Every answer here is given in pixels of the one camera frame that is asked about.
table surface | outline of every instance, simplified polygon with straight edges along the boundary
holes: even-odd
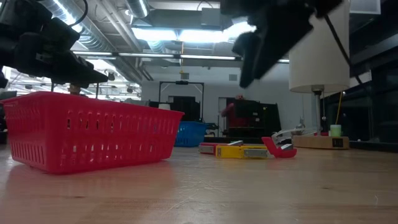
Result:
[[[299,149],[49,175],[0,150],[0,223],[397,223],[398,154]]]

